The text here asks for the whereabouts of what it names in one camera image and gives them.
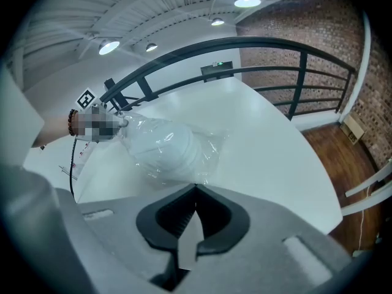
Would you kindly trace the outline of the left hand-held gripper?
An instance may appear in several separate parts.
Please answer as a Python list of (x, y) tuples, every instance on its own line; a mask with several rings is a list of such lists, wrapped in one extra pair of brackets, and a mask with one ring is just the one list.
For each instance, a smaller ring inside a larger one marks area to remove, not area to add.
[(75, 119), (75, 135), (84, 141), (108, 141), (127, 127), (128, 120), (123, 111), (117, 115), (107, 110), (107, 105), (89, 89), (76, 100), (79, 111)]

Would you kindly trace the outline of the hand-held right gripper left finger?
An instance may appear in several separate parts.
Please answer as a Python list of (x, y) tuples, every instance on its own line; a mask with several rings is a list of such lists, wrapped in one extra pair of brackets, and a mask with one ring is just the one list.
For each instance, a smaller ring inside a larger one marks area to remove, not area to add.
[(78, 207), (104, 248), (133, 275), (150, 281), (159, 274), (168, 275), (172, 256), (146, 242), (136, 226), (137, 214), (145, 206), (184, 187), (185, 184), (179, 184), (140, 196), (81, 203)]

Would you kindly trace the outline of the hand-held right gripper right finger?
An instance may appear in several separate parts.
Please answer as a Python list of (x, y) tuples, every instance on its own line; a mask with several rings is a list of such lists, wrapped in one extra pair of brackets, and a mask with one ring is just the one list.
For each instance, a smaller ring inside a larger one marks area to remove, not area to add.
[(197, 259), (183, 294), (308, 294), (340, 273), (351, 256), (332, 237), (277, 203), (210, 188), (250, 217), (242, 240)]

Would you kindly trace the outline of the clear plastic bag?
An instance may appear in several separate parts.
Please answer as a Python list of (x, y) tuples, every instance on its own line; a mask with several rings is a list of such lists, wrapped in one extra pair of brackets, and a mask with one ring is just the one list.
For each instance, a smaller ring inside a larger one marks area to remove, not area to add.
[[(126, 116), (126, 119), (128, 120), (128, 122), (132, 118), (135, 118), (137, 121), (144, 120), (144, 119), (158, 119), (158, 118), (149, 118), (149, 117), (143, 116), (139, 113), (134, 113), (134, 112), (130, 112), (130, 111), (124, 112), (124, 115)], [(171, 121), (171, 122), (184, 124), (182, 122), (177, 122), (177, 121)], [(196, 172), (195, 178), (192, 179), (191, 181), (177, 181), (177, 182), (207, 184), (209, 179), (211, 178), (212, 174), (215, 172), (215, 170), (218, 166), (220, 156), (221, 156), (222, 147), (225, 143), (225, 140), (229, 137), (229, 134), (226, 131), (210, 132), (208, 130), (201, 129), (197, 126), (193, 126), (190, 124), (185, 124), (185, 125), (190, 127), (190, 129), (193, 131), (193, 133), (196, 135), (196, 137), (201, 142), (201, 145), (202, 145), (202, 166), (199, 168), (198, 172)], [(126, 127), (123, 127), (118, 132), (118, 137), (124, 146), (125, 146), (125, 144), (123, 143), (123, 139), (125, 136), (126, 136)], [(136, 164), (136, 166), (143, 173), (147, 174), (147, 172), (145, 172), (137, 164)], [(158, 178), (158, 179), (154, 178), (154, 179), (161, 181), (163, 183), (174, 181), (174, 180), (163, 180), (160, 178)]]

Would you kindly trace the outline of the person's left forearm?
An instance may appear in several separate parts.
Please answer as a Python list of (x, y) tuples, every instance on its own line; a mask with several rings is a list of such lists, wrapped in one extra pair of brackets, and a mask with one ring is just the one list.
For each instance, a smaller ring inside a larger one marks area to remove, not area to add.
[(77, 120), (78, 111), (74, 109), (71, 109), (67, 116), (47, 118), (32, 147), (40, 148), (68, 135), (76, 136), (78, 133)]

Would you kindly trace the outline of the cardboard box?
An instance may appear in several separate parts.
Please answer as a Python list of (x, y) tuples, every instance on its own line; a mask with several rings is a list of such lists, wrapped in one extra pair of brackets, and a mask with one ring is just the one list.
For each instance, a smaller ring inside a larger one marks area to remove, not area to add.
[(357, 144), (365, 134), (364, 124), (349, 113), (341, 122), (340, 128), (351, 144)]

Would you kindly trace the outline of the black metal railing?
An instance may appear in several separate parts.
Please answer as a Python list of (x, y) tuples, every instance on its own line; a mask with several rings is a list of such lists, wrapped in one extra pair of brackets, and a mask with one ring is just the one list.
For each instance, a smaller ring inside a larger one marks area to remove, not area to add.
[[(156, 91), (153, 91), (151, 89), (150, 85), (146, 80), (146, 77), (148, 75), (157, 72), (158, 70), (161, 70), (174, 63), (181, 62), (183, 60), (193, 58), (198, 55), (204, 55), (207, 53), (212, 53), (221, 50), (229, 50), (234, 48), (237, 49), (275, 48), (280, 50), (290, 50), (299, 53), (300, 60), (297, 66), (282, 66), (282, 65), (250, 66), (250, 67), (240, 67), (240, 68), (220, 70), (218, 72), (213, 72), (213, 73), (208, 73), (206, 75), (188, 78), (186, 80), (176, 82), (172, 85), (166, 86)], [(347, 76), (341, 77), (321, 70), (307, 68), (307, 60), (310, 56), (326, 60), (328, 62), (331, 62), (339, 66), (342, 69), (345, 69), (347, 71)], [(141, 89), (143, 95), (141, 98), (133, 98), (133, 97), (130, 98), (130, 101), (120, 108), (122, 111), (129, 111), (134, 107), (140, 106), (143, 102), (150, 102), (152, 100), (157, 99), (161, 94), (167, 93), (174, 89), (181, 88), (183, 86), (196, 83), (198, 81), (205, 81), (210, 78), (220, 78), (221, 76), (225, 76), (225, 75), (235, 75), (235, 74), (242, 74), (246, 72), (266, 72), (266, 71), (287, 71), (287, 72), (297, 72), (298, 74), (296, 78), (296, 83), (294, 85), (259, 86), (254, 89), (256, 92), (280, 91), (280, 90), (292, 89), (294, 91), (292, 99), (275, 102), (273, 104), (275, 107), (288, 106), (289, 110), (285, 114), (285, 116), (288, 119), (292, 119), (295, 116), (308, 115), (310, 113), (321, 112), (321, 109), (298, 111), (297, 106), (299, 104), (335, 101), (337, 102), (337, 105), (333, 107), (332, 110), (334, 112), (338, 112), (345, 98), (351, 77), (356, 73), (356, 70), (352, 66), (338, 59), (337, 57), (328, 54), (325, 51), (305, 45), (303, 43), (280, 39), (280, 38), (274, 38), (274, 37), (259, 37), (259, 36), (224, 37), (220, 39), (213, 39), (204, 42), (194, 43), (192, 45), (179, 48), (177, 50), (171, 51), (167, 54), (158, 57), (153, 61), (150, 61), (142, 65), (132, 73), (128, 74), (128, 76), (124, 77), (122, 80), (115, 83), (110, 89), (106, 91), (105, 94), (103, 94), (100, 97), (100, 101), (103, 103), (107, 103), (113, 100), (115, 96), (120, 94), (122, 90), (136, 83), (138, 87)], [(316, 75), (323, 75), (330, 78), (335, 78), (337, 80), (344, 81), (345, 86), (342, 88), (338, 88), (334, 86), (305, 85), (304, 81), (305, 81), (306, 74), (316, 74)], [(333, 98), (302, 99), (301, 93), (304, 89), (321, 89), (325, 91), (339, 91), (341, 92), (341, 96), (335, 99)]]

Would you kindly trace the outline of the white vertical pipe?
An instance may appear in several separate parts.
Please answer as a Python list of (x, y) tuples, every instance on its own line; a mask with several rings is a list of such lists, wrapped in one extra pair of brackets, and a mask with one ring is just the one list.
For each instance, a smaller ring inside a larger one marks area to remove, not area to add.
[(346, 118), (346, 116), (351, 112), (359, 94), (361, 91), (361, 88), (363, 86), (368, 65), (369, 65), (369, 59), (370, 59), (370, 52), (371, 52), (371, 25), (369, 22), (368, 15), (366, 12), (363, 12), (363, 25), (364, 25), (364, 44), (363, 44), (363, 54), (361, 58), (361, 64), (360, 68), (358, 71), (358, 75), (356, 77), (356, 83), (353, 87), (352, 93), (343, 109), (341, 112), (339, 122), (342, 123), (343, 120)]

